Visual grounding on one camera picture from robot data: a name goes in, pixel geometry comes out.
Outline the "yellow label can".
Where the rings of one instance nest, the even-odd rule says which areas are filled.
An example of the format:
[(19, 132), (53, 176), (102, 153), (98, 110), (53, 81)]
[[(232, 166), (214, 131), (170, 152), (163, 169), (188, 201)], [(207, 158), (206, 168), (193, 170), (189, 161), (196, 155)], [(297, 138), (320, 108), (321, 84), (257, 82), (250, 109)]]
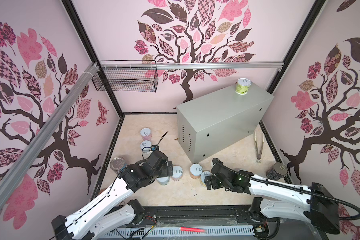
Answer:
[(212, 173), (209, 171), (204, 171), (201, 173), (200, 183), (203, 187), (206, 187), (206, 177), (211, 176), (211, 175), (212, 175)]

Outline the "teal white label can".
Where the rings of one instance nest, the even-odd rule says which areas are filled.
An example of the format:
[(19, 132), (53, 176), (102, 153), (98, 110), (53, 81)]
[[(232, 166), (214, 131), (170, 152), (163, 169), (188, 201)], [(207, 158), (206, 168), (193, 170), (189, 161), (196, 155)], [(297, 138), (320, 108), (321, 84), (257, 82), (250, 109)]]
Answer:
[(145, 140), (145, 141), (141, 142), (140, 147), (141, 147), (142, 153), (144, 153), (144, 154), (148, 154), (149, 152), (152, 151), (151, 141)]

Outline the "green label can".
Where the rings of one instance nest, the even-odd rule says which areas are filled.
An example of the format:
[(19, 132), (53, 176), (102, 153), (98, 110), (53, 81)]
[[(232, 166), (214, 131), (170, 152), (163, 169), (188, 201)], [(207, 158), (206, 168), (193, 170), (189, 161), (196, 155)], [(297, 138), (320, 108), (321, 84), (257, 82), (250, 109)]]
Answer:
[(249, 79), (241, 78), (236, 83), (235, 92), (239, 95), (246, 95), (250, 89), (252, 82)]

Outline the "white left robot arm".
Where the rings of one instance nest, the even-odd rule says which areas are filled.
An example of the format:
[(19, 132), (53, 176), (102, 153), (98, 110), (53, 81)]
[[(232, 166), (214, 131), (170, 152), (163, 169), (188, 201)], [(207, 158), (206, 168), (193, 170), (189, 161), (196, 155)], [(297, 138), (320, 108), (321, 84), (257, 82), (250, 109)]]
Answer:
[(157, 178), (171, 177), (173, 163), (160, 152), (153, 151), (145, 160), (126, 166), (114, 182), (87, 205), (65, 217), (52, 221), (54, 240), (97, 240), (104, 234), (127, 224), (139, 224), (144, 208), (131, 200), (113, 211), (122, 201)]

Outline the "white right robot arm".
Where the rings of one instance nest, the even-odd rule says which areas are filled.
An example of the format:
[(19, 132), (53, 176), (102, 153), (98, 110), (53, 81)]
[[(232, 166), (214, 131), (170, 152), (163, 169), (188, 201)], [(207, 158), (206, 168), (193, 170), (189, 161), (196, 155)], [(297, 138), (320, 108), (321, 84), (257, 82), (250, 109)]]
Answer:
[(232, 170), (218, 158), (214, 158), (212, 163), (211, 175), (205, 177), (207, 189), (253, 195), (248, 210), (252, 221), (292, 219), (310, 223), (328, 234), (340, 233), (339, 205), (321, 184), (280, 183), (252, 172)]

